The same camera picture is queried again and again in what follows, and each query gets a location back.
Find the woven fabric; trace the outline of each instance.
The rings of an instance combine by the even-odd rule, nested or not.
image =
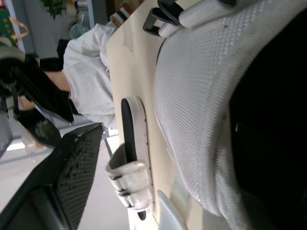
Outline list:
[[[185,186],[205,210],[226,218],[232,229],[251,226],[234,176],[227,106],[255,56],[307,0],[241,3],[239,10],[224,16],[214,17],[210,7],[187,10],[186,25],[189,17],[209,16],[166,40],[155,77],[157,120]],[[214,7],[216,12],[225,10],[218,9],[224,8],[221,4]]]

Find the white sweater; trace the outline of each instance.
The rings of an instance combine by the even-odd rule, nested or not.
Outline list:
[[[116,128],[106,42],[115,29],[97,24],[71,40],[64,54],[63,72],[71,87],[70,99],[80,114]]]

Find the desk surface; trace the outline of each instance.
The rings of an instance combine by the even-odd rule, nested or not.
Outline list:
[[[114,33],[106,45],[121,143],[124,139],[120,106],[122,98],[131,95],[140,97],[145,108],[148,126],[156,207],[154,218],[143,222],[138,220],[134,212],[129,211],[131,230],[157,229],[157,223],[159,223],[157,190],[162,190],[169,197],[178,174],[177,166],[167,152],[167,144],[154,111],[154,74],[157,54],[163,38],[149,35],[142,30],[150,9],[156,6],[157,0],[145,1]],[[200,230],[202,208],[193,198],[190,200],[189,207],[189,214],[184,221],[189,230]]]

